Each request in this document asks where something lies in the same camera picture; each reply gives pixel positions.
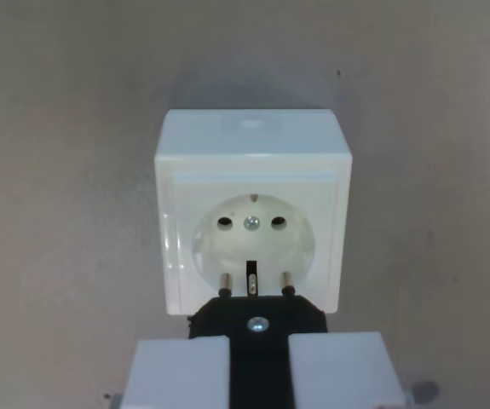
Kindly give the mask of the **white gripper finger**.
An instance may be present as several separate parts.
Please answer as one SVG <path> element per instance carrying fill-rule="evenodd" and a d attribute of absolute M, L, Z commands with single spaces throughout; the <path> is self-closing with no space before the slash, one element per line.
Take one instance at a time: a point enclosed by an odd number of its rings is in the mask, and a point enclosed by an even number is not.
<path fill-rule="evenodd" d="M 406 395 L 378 332 L 289 336 L 296 408 L 404 408 Z"/>
<path fill-rule="evenodd" d="M 230 341 L 225 336 L 137 344 L 121 408 L 230 407 Z"/>

